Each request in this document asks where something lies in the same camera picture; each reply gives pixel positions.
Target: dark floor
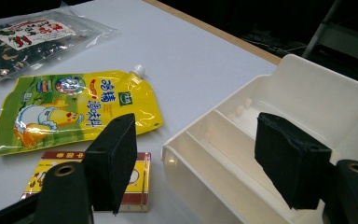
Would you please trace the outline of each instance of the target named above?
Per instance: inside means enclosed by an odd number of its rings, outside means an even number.
[[[279,57],[289,53],[301,56],[308,45],[308,43],[290,40],[283,43],[280,39],[270,36],[269,31],[256,26],[247,34],[242,35],[241,39]],[[308,59],[344,76],[358,80],[358,59],[349,55],[317,45]]]
[[[335,0],[159,0],[272,54],[302,56]],[[331,22],[358,30],[358,0],[341,1]],[[358,80],[358,60],[315,46],[310,61]]]

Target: cartoon illustration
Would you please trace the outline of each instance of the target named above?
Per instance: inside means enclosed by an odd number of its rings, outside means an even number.
[[[32,45],[32,41],[25,35],[22,37],[16,35],[14,37],[14,42],[16,42],[18,48],[21,48],[24,45],[24,42],[26,42],[28,45]]]
[[[84,116],[63,110],[68,104],[57,99],[53,104],[27,105],[16,117],[14,134],[25,147],[36,145],[36,140],[45,138],[58,128],[80,123]]]

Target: yellow pouch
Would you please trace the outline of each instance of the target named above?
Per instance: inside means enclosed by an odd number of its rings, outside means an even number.
[[[0,156],[94,140],[129,113],[137,134],[163,124],[151,86],[132,72],[19,77],[1,109]]]

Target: seaweed snack bag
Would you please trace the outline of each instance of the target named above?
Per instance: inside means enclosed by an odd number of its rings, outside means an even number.
[[[59,11],[1,24],[0,81],[60,62],[109,39],[112,33],[113,29],[96,21]]]
[[[19,77],[0,114],[0,156],[94,140],[133,113],[136,133],[163,124],[151,86],[133,72]]]

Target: product label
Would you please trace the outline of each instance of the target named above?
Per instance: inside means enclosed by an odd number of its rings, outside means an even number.
[[[13,49],[20,50],[75,34],[72,29],[58,21],[41,19],[0,29],[0,40]]]

